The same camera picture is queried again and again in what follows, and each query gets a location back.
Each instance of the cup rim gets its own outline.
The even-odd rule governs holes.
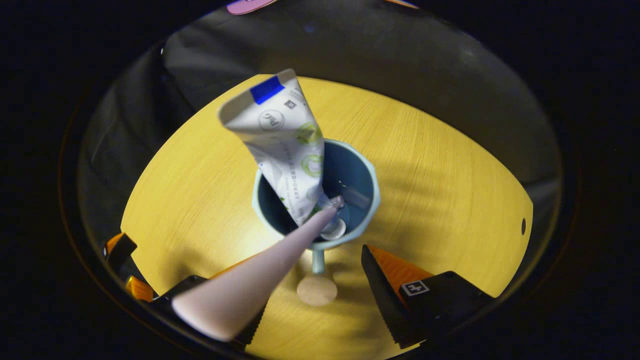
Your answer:
[[[367,212],[367,214],[364,216],[364,219],[362,220],[360,225],[356,226],[355,229],[342,235],[340,238],[337,238],[336,240],[312,242],[311,246],[309,246],[308,248],[309,250],[326,250],[360,237],[362,233],[364,233],[364,231],[367,229],[369,222],[371,222],[371,218],[373,218],[373,215],[376,213],[376,211],[378,210],[378,206],[380,205],[380,187],[378,186],[378,176],[376,175],[376,169],[373,166],[373,164],[367,158],[365,158],[364,155],[360,154],[353,146],[351,146],[351,144],[338,141],[338,140],[332,140],[332,139],[324,139],[324,142],[338,145],[339,147],[342,147],[343,149],[347,149],[351,151],[354,155],[358,156],[360,161],[362,161],[362,163],[367,167],[367,170],[371,175],[371,180],[373,183],[373,196],[371,199],[371,207],[369,208],[369,211]],[[268,229],[270,229],[276,234],[279,234],[280,236],[286,236],[285,234],[282,234],[281,232],[277,231],[267,221],[266,217],[264,216],[264,214],[262,214],[262,211],[260,210],[260,204],[258,202],[258,189],[259,189],[261,178],[262,178],[262,172],[260,171],[260,169],[257,169],[255,172],[255,181],[253,183],[253,195],[252,195],[253,210],[256,213],[256,215],[258,215],[262,223],[265,224]]]

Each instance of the dark background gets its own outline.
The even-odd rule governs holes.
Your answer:
[[[154,41],[218,3],[0,5],[8,35],[2,189],[10,358],[186,357],[110,300],[77,260],[56,177],[65,127],[89,89],[106,86]],[[565,120],[558,135],[574,144],[580,169],[570,239],[541,285],[434,351],[632,358],[637,3],[430,1],[425,8],[498,54],[542,102],[562,103],[551,112]]]

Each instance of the cup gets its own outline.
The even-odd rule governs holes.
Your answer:
[[[324,273],[324,251],[362,235],[380,205],[380,188],[373,164],[348,143],[324,140],[322,186],[329,198],[338,195],[344,198],[345,205],[338,210],[338,217],[347,228],[336,240],[318,236],[311,244],[314,274]],[[268,228],[282,236],[298,227],[260,170],[253,187],[253,209]]]

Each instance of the toothpaste tube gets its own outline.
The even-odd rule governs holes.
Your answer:
[[[324,208],[344,205],[342,197],[329,199],[322,189],[324,138],[293,70],[227,101],[218,117],[244,142],[298,226]],[[334,240],[345,230],[336,218],[321,236]]]

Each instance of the yellow table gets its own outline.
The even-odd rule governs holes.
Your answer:
[[[122,219],[138,268],[160,294],[187,275],[210,277],[279,240],[251,207],[256,164],[216,110],[268,75],[237,85],[189,119],[141,175]],[[397,100],[300,78],[325,137],[352,144],[376,167],[381,205],[362,237],[326,253],[339,289],[325,307],[303,304],[306,251],[269,300],[247,351],[271,359],[386,359],[401,353],[360,265],[363,243],[428,272],[454,270],[499,295],[527,247],[532,203],[478,144]],[[526,231],[522,234],[522,221]]]

